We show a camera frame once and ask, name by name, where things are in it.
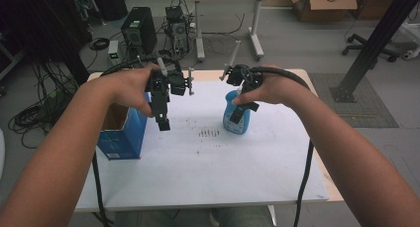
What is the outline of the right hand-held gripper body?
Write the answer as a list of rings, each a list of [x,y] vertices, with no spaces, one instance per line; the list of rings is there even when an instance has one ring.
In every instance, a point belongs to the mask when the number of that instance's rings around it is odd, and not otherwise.
[[[260,72],[252,72],[247,65],[234,65],[240,45],[241,41],[236,41],[236,45],[228,62],[225,64],[220,80],[226,80],[228,84],[234,86],[241,85],[243,90],[254,90],[262,85],[263,75]]]

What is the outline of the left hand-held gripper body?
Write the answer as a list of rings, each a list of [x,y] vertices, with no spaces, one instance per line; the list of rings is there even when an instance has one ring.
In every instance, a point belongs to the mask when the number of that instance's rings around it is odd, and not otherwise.
[[[159,66],[159,69],[154,69],[146,86],[146,92],[151,95],[151,99],[162,99],[169,102],[169,95],[183,96],[185,91],[190,95],[192,91],[193,77],[192,68],[188,71],[188,76],[185,77],[181,66],[177,60],[166,57],[148,57],[145,61],[151,61]]]

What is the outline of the blue plastic bottle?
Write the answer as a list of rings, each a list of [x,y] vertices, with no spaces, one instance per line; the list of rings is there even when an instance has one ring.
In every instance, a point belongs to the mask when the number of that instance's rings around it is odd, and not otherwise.
[[[245,108],[245,113],[243,118],[238,124],[234,124],[230,121],[230,117],[234,111],[234,109],[237,107],[237,105],[234,105],[232,103],[233,99],[238,96],[239,92],[237,90],[232,90],[228,92],[225,96],[226,99],[226,108],[223,115],[223,125],[226,130],[228,130],[231,133],[237,134],[237,135],[243,135],[247,132],[250,124],[250,116],[251,112],[249,109]]]

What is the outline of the blue cardboard box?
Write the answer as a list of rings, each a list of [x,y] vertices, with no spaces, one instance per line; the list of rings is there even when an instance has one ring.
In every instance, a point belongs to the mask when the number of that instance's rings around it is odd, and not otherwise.
[[[140,157],[148,117],[136,108],[112,104],[105,116],[97,146],[109,160]]]

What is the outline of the person's right hand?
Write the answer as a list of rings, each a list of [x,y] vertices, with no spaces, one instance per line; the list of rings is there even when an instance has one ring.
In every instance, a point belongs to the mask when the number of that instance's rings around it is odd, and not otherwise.
[[[291,107],[299,98],[305,95],[312,95],[312,91],[293,79],[269,72],[263,74],[260,87],[238,95],[233,99],[232,103],[243,105],[261,101],[268,104],[284,104]]]

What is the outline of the person's left hand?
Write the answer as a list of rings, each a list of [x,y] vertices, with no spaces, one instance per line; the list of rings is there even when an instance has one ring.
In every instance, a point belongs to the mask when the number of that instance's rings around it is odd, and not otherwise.
[[[145,98],[146,86],[156,64],[149,63],[143,68],[123,69],[97,79],[99,91],[105,93],[109,104],[119,104],[136,108],[148,117],[153,117],[152,108]]]

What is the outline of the open grey computer case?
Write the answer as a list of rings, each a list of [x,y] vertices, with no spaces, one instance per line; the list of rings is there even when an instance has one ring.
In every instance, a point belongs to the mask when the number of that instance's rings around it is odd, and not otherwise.
[[[189,53],[188,27],[180,6],[166,7],[165,15],[172,48],[178,55]]]

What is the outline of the white table mat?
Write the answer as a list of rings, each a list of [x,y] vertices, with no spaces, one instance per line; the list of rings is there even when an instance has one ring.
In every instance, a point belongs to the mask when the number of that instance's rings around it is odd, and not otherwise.
[[[97,156],[101,180],[88,177],[76,205],[95,211],[324,201],[329,194],[316,162],[306,160],[309,138],[283,105],[263,103],[248,131],[222,123],[232,86],[196,81],[191,96],[168,104],[170,130],[149,120],[141,156],[110,161]]]

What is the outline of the black computer tower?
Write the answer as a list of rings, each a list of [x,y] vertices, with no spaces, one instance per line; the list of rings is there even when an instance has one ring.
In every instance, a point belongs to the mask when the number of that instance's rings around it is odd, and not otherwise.
[[[150,7],[134,7],[121,31],[129,49],[139,49],[143,55],[154,52],[158,39]]]

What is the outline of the small white device green light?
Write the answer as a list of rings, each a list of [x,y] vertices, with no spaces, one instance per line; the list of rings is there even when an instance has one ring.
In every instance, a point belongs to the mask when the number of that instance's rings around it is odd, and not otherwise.
[[[108,58],[113,65],[116,65],[120,62],[120,53],[119,53],[119,42],[111,41],[108,47]]]

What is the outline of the open brown cardboard box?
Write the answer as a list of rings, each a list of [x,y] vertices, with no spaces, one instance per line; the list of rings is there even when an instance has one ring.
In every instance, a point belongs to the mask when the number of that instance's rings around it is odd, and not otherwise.
[[[291,0],[300,22],[339,22],[358,8],[357,0]]]

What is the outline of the white table leg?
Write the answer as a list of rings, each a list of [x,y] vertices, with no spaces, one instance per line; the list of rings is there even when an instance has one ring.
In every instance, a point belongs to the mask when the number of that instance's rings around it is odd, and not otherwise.
[[[274,206],[273,205],[268,205],[267,206],[267,209],[268,209],[268,212],[270,214],[272,225],[274,227],[276,227],[277,226],[277,223],[276,223],[276,216],[275,216]]]

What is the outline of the grey floor mat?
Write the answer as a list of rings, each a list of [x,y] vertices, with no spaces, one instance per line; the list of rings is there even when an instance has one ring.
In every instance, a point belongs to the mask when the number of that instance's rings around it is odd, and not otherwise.
[[[310,73],[318,96],[354,128],[398,128],[398,124],[367,78],[353,93],[354,102],[337,102],[330,91],[339,85],[343,73]]]

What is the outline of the black metal stand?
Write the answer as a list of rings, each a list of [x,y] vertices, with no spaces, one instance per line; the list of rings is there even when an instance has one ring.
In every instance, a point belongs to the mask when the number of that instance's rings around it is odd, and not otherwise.
[[[420,0],[393,0],[338,86],[330,89],[337,102],[354,102],[353,93],[380,52]]]

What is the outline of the large brown cardboard box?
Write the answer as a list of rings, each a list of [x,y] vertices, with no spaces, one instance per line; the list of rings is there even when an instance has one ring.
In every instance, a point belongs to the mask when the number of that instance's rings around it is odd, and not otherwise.
[[[358,20],[379,20],[393,0],[356,0],[358,8],[350,14]]]

